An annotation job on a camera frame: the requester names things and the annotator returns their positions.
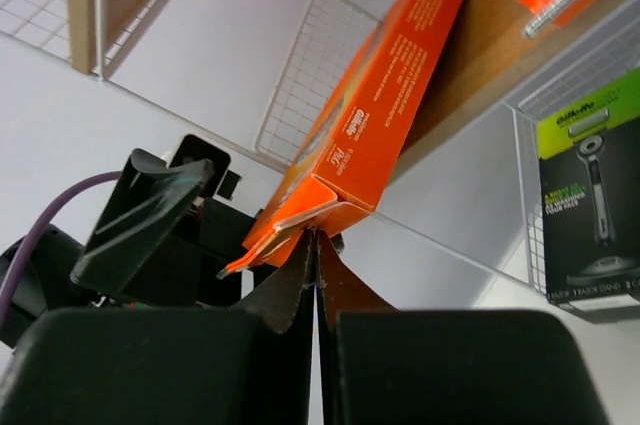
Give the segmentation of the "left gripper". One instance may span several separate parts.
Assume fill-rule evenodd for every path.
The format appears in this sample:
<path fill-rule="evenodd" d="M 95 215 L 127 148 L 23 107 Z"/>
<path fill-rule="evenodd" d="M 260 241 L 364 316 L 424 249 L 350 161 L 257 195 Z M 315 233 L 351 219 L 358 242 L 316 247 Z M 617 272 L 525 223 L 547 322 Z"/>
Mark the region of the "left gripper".
<path fill-rule="evenodd" d="M 241 298 L 241 277 L 219 273 L 246 253 L 255 219 L 214 198 L 193 205 L 205 171 L 168 168 L 131 152 L 71 281 L 121 303 L 225 307 Z"/>

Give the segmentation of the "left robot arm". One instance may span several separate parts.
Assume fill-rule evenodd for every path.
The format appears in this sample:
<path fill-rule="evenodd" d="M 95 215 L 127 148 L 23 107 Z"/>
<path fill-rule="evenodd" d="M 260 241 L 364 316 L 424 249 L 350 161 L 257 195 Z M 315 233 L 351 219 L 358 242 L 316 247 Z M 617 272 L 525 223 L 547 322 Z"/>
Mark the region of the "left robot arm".
<path fill-rule="evenodd" d="M 221 150 L 179 150 L 165 161 L 142 149 L 120 171 L 91 176 L 47 206 L 1 255 L 1 340 L 15 346 L 48 312 L 66 308 L 228 307 L 241 281 L 223 268 L 245 253 L 256 221 L 229 203 L 240 176 Z M 114 189 L 85 243 L 54 216 L 80 193 Z"/>

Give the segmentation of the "black green razor box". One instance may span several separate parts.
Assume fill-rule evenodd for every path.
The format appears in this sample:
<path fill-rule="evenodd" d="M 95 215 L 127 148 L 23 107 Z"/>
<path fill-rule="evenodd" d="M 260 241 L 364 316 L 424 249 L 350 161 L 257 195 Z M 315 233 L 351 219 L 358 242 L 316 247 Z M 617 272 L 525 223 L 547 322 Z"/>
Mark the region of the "black green razor box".
<path fill-rule="evenodd" d="M 537 126 L 550 304 L 591 321 L 639 315 L 639 71 Z"/>

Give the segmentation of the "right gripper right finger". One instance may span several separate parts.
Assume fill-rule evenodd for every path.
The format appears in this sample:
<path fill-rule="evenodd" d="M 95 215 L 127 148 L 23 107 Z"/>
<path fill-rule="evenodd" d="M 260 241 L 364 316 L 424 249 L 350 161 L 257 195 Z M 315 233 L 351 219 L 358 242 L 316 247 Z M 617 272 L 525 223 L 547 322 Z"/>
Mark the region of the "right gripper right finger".
<path fill-rule="evenodd" d="M 394 308 L 315 238 L 328 424 L 605 424 L 577 342 L 536 310 Z"/>

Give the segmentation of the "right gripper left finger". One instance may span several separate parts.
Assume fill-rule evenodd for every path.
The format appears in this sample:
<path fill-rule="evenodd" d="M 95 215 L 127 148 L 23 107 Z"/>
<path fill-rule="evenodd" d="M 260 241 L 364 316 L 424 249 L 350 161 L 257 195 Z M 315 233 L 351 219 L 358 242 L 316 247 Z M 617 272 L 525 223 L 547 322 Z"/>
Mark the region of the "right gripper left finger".
<path fill-rule="evenodd" d="M 64 309 L 22 337 L 5 424 L 304 424 L 314 235 L 228 308 Z"/>

